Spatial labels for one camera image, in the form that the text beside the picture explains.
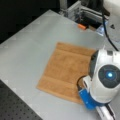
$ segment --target gray surface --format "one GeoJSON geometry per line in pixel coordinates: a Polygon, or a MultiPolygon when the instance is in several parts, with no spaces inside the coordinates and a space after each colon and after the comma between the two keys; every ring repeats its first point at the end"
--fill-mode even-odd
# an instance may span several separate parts
{"type": "MultiPolygon", "coordinates": [[[[58,41],[98,49],[104,38],[48,11],[0,45],[0,78],[44,120],[99,120],[96,111],[35,88],[58,41]]],[[[112,103],[117,117],[119,100],[112,103]]]]}

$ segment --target cable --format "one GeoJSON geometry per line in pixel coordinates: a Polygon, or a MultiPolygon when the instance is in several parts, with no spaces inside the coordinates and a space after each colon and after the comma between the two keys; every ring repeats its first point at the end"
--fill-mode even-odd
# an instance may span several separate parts
{"type": "Polygon", "coordinates": [[[107,33],[107,29],[106,29],[106,25],[105,25],[105,16],[104,16],[104,0],[101,0],[102,2],[102,6],[101,6],[101,10],[102,10],[102,21],[103,21],[103,27],[104,27],[104,32],[105,32],[105,35],[108,39],[108,41],[110,42],[110,44],[113,46],[113,48],[116,50],[116,51],[119,51],[118,48],[113,44],[113,42],[110,40],[110,37],[107,33]]]}
{"type": "Polygon", "coordinates": [[[78,91],[80,91],[80,90],[83,89],[83,88],[79,85],[79,81],[80,81],[82,78],[84,78],[84,77],[86,77],[86,75],[81,76],[81,77],[77,80],[77,88],[78,88],[78,91]]]}

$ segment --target white table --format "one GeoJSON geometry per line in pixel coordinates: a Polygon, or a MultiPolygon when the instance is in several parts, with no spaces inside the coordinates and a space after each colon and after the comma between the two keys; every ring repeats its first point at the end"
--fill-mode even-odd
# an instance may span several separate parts
{"type": "MultiPolygon", "coordinates": [[[[58,41],[98,49],[104,38],[49,10],[0,45],[0,78],[44,120],[99,120],[96,111],[36,89],[58,41]]],[[[119,100],[112,102],[117,118],[119,100]]]]}

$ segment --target blue robot part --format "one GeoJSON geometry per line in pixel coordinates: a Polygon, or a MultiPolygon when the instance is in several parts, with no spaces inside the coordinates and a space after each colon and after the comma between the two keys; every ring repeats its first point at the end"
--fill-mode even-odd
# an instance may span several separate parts
{"type": "Polygon", "coordinates": [[[96,102],[90,95],[90,93],[87,92],[86,89],[83,89],[79,91],[79,96],[81,97],[82,101],[84,102],[85,106],[89,110],[96,109],[96,107],[101,107],[104,104],[96,102]]]}

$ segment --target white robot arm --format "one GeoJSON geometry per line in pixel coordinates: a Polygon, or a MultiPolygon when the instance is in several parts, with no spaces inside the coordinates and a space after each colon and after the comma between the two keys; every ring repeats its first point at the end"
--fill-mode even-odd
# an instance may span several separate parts
{"type": "Polygon", "coordinates": [[[101,49],[91,57],[85,89],[79,94],[88,109],[96,108],[102,120],[115,120],[109,103],[120,88],[120,52],[101,49]]]}

